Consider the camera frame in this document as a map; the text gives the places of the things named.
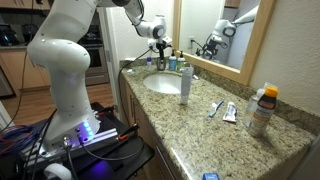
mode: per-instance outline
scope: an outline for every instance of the toothpaste tube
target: toothpaste tube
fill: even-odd
[[[227,122],[236,123],[237,108],[233,102],[228,103],[227,112],[223,116],[223,120]]]

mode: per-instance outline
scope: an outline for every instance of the beige wall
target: beige wall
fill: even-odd
[[[319,31],[319,0],[278,0],[250,86],[269,81],[283,101],[320,115]]]

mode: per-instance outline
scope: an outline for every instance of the oven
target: oven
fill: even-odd
[[[86,85],[108,83],[108,68],[102,45],[82,45],[90,55],[90,65],[86,71]]]
[[[108,83],[108,68],[99,25],[90,25],[88,32],[78,42],[90,55],[86,71],[86,85]]]

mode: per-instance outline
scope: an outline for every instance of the mirror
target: mirror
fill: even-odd
[[[247,48],[243,50],[243,55],[238,56],[238,54],[236,54],[236,56],[234,56],[233,58],[230,57],[232,60],[241,59],[242,61],[243,59],[243,62],[241,63],[242,65],[240,64],[238,69],[234,68],[236,67],[235,65],[232,65],[233,67],[228,66],[226,63],[226,60],[216,59],[219,61],[213,61],[214,58],[212,58],[211,60],[208,60],[209,58],[205,58],[205,55],[203,56],[192,55],[195,52],[196,47],[200,47],[199,45],[206,44],[205,42],[207,40],[207,37],[208,35],[211,34],[212,29],[215,27],[215,23],[218,21],[218,19],[223,17],[224,4],[227,3],[227,1],[232,1],[232,0],[226,0],[226,2],[215,1],[216,7],[212,7],[212,9],[214,9],[215,11],[210,11],[209,13],[208,11],[204,11],[203,9],[194,8],[194,5],[192,6],[192,3],[190,3],[191,2],[190,0],[175,0],[173,48],[177,50],[183,50],[186,60],[196,66],[199,66],[203,69],[206,69],[213,73],[224,76],[233,81],[239,82],[243,85],[248,85],[248,83],[250,82],[251,75],[253,73],[253,68],[255,66],[256,59],[258,58],[258,55],[259,55],[259,51],[263,42],[265,32],[267,30],[267,25],[271,18],[271,13],[274,8],[275,0],[260,1],[259,9],[257,11],[257,15],[252,27],[251,36],[247,38],[247,41],[248,41]],[[204,4],[204,3],[206,2],[211,3],[212,1],[201,0],[196,2],[199,4],[202,3],[203,6],[206,6],[207,4]],[[185,16],[183,15],[183,13],[189,13],[190,15],[193,15],[194,19],[197,19],[200,14],[205,14],[214,18],[212,18],[212,20],[210,21],[208,18],[198,18],[197,21],[201,22],[201,23],[197,23],[198,25],[204,24],[208,26],[208,27],[204,27],[201,25],[202,27],[200,27],[200,26],[197,26],[197,24],[195,25],[188,24],[192,22],[192,20],[191,19],[185,20]],[[198,27],[200,28],[197,30],[198,33],[196,31],[193,31],[193,33],[194,32],[197,33],[197,36],[199,36],[199,38],[197,38],[196,35],[193,36],[193,34],[188,34],[188,31],[191,31],[191,30],[188,30],[188,28],[190,27],[192,29],[193,28],[196,29]],[[198,42],[199,45],[197,45],[196,43],[192,43],[192,46],[191,46],[191,43],[189,43],[191,38],[193,38],[197,42],[198,41],[201,41],[201,42]],[[219,54],[219,52],[220,54],[223,54],[222,53],[223,51],[220,49],[218,49],[217,54]]]

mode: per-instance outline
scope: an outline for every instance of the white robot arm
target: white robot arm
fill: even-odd
[[[62,137],[70,137],[78,146],[78,135],[85,142],[92,140],[99,130],[85,87],[85,72],[90,56],[77,44],[88,31],[97,6],[121,6],[142,37],[161,39],[166,26],[163,16],[152,22],[143,21],[141,0],[55,0],[50,13],[37,34],[29,43],[27,52],[37,65],[45,67],[50,74],[51,95],[56,104],[41,154],[51,157],[61,149]]]
[[[228,45],[223,42],[222,36],[226,36],[228,38],[233,37],[236,34],[236,29],[238,26],[242,24],[246,24],[249,22],[253,22],[259,6],[256,6],[240,18],[236,19],[233,22],[230,22],[225,19],[218,20],[214,30],[212,31],[210,38],[207,39],[207,42],[204,46],[203,53],[206,51],[210,51],[212,55],[217,54],[216,46],[220,45],[222,48],[227,48]]]

